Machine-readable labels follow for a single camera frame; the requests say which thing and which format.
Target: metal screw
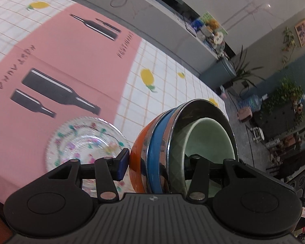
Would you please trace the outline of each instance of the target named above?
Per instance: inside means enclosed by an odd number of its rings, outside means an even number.
[[[100,194],[100,197],[105,200],[112,200],[116,197],[116,194],[113,192],[103,192]]]
[[[190,193],[190,198],[193,200],[203,200],[205,197],[206,197],[205,194],[202,192]]]

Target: stacked bowls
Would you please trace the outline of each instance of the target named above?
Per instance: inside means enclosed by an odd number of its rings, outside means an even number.
[[[139,134],[130,153],[130,179],[137,193],[187,194],[185,155],[199,154],[214,163],[238,160],[226,116],[213,103],[194,99],[165,111]],[[220,190],[210,181],[209,196]]]

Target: blue wall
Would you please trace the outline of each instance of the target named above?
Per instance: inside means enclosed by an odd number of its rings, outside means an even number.
[[[267,93],[271,93],[276,87],[280,85],[280,80],[287,75],[288,78],[294,80],[297,85],[300,85],[305,93],[305,54],[294,62],[288,65],[288,69],[282,69],[280,72],[276,72],[270,76],[267,80],[262,81],[257,85],[257,88],[253,87],[243,98],[252,94],[262,96]]]

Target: blue bowl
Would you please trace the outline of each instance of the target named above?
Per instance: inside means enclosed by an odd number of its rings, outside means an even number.
[[[152,134],[151,142],[147,154],[147,176],[151,192],[153,194],[162,194],[162,186],[160,183],[159,171],[159,153],[162,145],[163,134],[166,129],[167,123],[174,113],[176,108],[172,109],[169,113],[165,114],[163,119],[160,120],[154,133]]]

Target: white wall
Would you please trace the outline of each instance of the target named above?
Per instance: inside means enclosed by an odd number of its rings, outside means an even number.
[[[290,19],[280,24],[276,29],[272,30],[264,37],[260,38],[258,41],[249,46],[247,48],[246,62],[249,61],[250,64],[247,69],[264,66],[264,69],[254,71],[255,74],[263,77],[264,79],[269,78],[275,72],[278,72],[282,69],[283,66],[281,60],[283,53],[281,49],[284,47],[283,31],[286,27],[289,27],[293,32],[297,45],[293,54],[291,55],[290,63],[303,56],[305,54],[305,46],[300,46],[297,33],[295,31],[295,25],[298,24],[302,19],[305,19],[305,8],[297,12]],[[261,79],[256,77],[251,77],[250,79],[255,84],[261,82]],[[242,83],[234,83],[233,88],[237,93],[239,93],[243,89]]]
[[[305,8],[305,0],[183,1],[198,14],[209,11],[228,31],[225,41],[236,53]]]

